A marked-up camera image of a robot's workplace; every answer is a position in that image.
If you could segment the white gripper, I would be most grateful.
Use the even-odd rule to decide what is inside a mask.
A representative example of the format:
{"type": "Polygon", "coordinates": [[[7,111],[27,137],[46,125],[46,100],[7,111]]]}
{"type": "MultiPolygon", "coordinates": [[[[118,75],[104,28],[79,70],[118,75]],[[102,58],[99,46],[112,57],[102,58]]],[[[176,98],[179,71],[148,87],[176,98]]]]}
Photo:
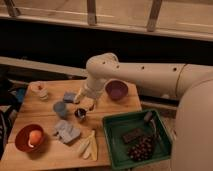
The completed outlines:
{"type": "Polygon", "coordinates": [[[74,97],[74,104],[80,103],[83,96],[93,99],[92,104],[89,107],[89,111],[92,111],[97,106],[98,98],[101,96],[104,89],[105,80],[88,77],[83,84],[82,88],[74,97]]]}

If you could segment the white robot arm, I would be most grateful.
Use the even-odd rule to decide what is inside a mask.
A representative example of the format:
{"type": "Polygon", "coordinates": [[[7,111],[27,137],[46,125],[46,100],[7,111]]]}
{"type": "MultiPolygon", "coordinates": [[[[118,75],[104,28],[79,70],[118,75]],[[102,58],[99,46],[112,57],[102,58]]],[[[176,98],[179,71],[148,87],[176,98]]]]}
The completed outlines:
{"type": "Polygon", "coordinates": [[[104,53],[89,58],[86,71],[76,102],[97,101],[110,79],[136,84],[154,97],[177,99],[171,171],[213,171],[213,66],[123,63],[104,53]]]}

